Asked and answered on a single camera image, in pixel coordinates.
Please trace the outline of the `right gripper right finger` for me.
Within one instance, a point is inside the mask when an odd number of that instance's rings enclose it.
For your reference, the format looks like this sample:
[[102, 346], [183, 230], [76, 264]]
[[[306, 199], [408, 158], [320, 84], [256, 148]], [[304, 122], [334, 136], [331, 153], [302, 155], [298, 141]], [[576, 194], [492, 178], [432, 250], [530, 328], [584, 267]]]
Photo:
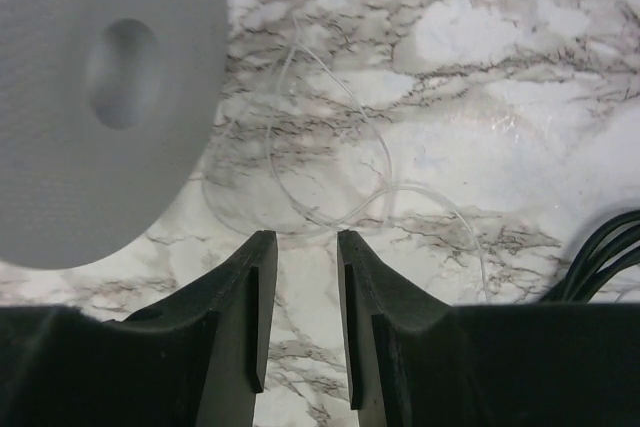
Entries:
[[639, 308], [451, 306], [337, 238], [349, 402], [363, 426], [635, 426]]

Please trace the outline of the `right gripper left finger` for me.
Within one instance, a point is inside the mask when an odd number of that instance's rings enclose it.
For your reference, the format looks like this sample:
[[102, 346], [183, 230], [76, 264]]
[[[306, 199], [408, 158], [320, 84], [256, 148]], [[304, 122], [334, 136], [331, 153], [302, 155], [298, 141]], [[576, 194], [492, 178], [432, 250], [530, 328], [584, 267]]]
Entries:
[[271, 231], [122, 321], [64, 305], [1, 311], [5, 426], [249, 426], [277, 278]]

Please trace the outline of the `white cable spool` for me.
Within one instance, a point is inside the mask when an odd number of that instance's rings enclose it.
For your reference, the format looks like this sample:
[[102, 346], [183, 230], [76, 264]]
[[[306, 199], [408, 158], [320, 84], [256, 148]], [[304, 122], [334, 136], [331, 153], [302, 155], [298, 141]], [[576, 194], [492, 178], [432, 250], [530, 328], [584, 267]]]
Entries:
[[107, 257], [175, 200], [207, 145], [227, 0], [1, 0], [1, 257]]

